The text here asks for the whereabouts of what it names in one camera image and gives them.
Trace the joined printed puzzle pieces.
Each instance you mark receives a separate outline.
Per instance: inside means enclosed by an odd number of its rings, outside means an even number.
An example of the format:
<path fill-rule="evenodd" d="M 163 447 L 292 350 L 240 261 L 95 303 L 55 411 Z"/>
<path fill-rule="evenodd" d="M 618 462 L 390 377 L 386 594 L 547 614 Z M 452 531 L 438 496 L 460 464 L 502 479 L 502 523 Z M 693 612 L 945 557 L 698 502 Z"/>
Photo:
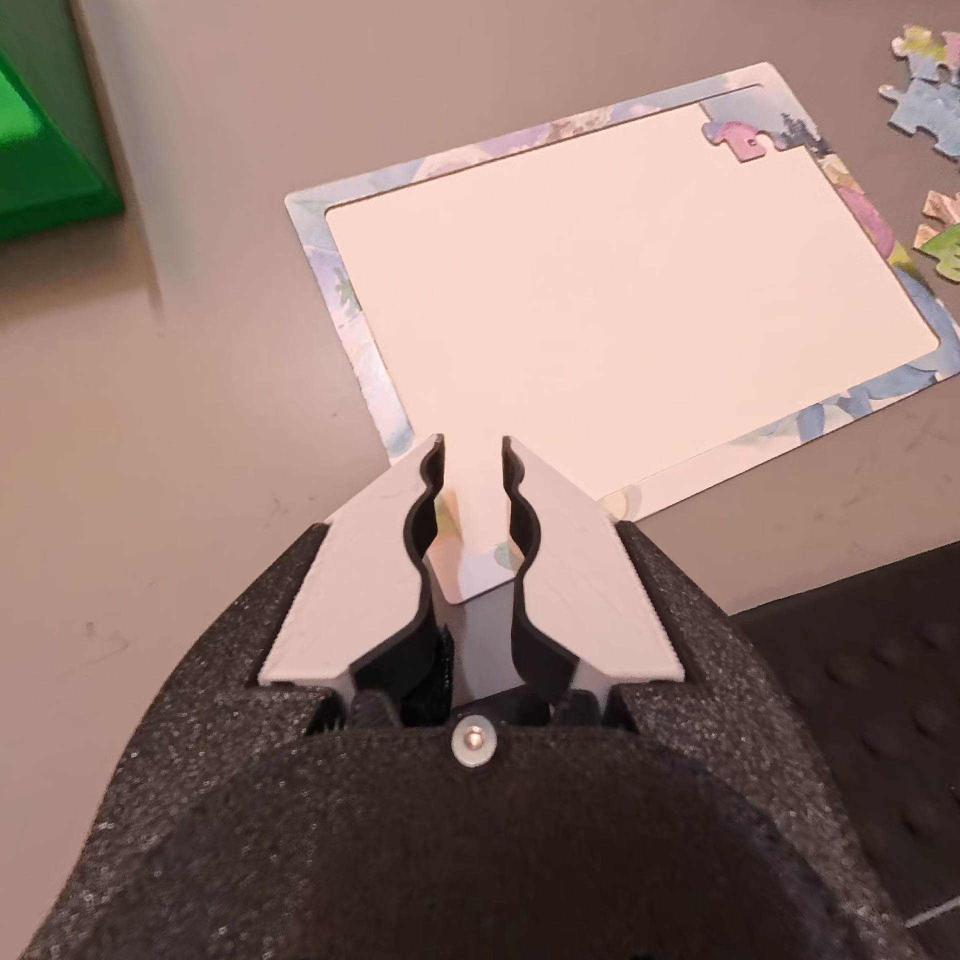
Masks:
<path fill-rule="evenodd" d="M 935 34 L 923 26 L 905 25 L 891 41 L 891 51 L 906 61 L 911 79 L 959 85 L 959 31 Z"/>

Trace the landscape jigsaw puzzle board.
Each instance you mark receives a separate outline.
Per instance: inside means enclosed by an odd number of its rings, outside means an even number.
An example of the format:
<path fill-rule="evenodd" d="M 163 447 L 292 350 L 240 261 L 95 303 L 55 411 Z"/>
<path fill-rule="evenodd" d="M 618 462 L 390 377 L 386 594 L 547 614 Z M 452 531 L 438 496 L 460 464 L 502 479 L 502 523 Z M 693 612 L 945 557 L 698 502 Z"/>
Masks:
<path fill-rule="evenodd" d="M 770 63 L 284 203 L 390 462 L 446 437 L 452 604 L 520 564 L 504 434 L 638 521 L 958 375 L 958 324 Z"/>

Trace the green plastic bin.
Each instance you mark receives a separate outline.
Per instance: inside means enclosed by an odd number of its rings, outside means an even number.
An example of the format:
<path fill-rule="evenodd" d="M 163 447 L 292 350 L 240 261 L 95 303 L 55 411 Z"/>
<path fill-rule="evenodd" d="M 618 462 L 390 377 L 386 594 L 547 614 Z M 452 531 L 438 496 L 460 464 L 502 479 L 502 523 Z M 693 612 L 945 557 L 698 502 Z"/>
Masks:
<path fill-rule="evenodd" d="M 1 238 L 125 210 L 71 2 L 1 3 Z"/>

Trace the pile of puzzle pieces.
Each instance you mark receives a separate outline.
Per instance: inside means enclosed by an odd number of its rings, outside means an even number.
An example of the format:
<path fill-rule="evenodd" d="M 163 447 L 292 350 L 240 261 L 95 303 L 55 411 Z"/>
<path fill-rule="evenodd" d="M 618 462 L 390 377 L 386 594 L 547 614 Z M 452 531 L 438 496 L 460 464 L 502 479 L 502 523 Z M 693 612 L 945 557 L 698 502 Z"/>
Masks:
<path fill-rule="evenodd" d="M 917 228 L 914 249 L 936 262 L 936 272 L 951 283 L 959 282 L 959 197 L 928 192 Z"/>

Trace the pink corner puzzle piece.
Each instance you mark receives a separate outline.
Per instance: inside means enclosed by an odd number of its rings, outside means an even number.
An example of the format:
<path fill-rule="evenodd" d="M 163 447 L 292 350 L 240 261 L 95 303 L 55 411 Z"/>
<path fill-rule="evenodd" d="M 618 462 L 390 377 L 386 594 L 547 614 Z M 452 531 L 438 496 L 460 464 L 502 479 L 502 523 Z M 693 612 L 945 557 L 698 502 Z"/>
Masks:
<path fill-rule="evenodd" d="M 702 125 L 702 135 L 712 146 L 726 146 L 739 163 L 762 159 L 768 153 L 763 134 L 741 121 L 708 121 Z"/>

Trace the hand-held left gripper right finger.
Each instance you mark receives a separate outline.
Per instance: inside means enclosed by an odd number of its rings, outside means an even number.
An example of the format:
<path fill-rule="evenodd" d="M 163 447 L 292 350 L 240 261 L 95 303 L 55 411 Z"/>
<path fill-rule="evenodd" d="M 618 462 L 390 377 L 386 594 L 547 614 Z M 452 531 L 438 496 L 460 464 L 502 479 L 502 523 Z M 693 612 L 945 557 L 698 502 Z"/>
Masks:
<path fill-rule="evenodd" d="M 501 444 L 514 576 L 513 666 L 545 702 L 573 690 L 683 683 L 686 670 L 615 522 L 515 437 Z"/>

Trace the grey desk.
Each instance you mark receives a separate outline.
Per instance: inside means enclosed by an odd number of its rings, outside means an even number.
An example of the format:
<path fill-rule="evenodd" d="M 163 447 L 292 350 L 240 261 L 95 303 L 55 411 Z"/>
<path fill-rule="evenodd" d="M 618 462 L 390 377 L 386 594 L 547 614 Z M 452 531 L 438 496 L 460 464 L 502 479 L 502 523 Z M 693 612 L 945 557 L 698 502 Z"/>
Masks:
<path fill-rule="evenodd" d="M 190 646 L 387 467 L 296 190 L 767 62 L 905 245 L 958 2 L 73 2 L 126 215 L 2 246 L 2 958 Z"/>

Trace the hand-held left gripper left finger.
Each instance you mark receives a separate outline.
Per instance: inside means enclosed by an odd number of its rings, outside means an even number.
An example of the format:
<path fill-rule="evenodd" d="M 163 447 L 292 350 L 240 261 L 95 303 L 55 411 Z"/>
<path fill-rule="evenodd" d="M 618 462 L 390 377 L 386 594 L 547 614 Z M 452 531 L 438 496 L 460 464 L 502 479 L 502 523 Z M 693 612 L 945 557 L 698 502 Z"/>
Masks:
<path fill-rule="evenodd" d="M 260 687 L 363 690 L 402 701 L 429 674 L 439 628 L 425 558 L 446 445 L 433 434 L 323 523 L 323 538 L 257 674 Z"/>

